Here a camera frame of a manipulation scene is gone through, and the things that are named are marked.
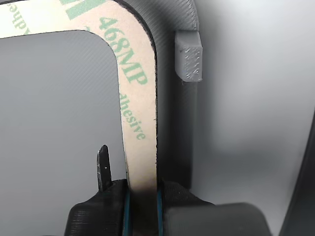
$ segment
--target gray 3d printed part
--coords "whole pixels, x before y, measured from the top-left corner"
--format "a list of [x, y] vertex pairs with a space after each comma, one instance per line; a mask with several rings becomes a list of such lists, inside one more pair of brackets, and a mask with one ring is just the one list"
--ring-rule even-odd
[[175, 70], [185, 82], [202, 80], [202, 45], [198, 31], [176, 32]]

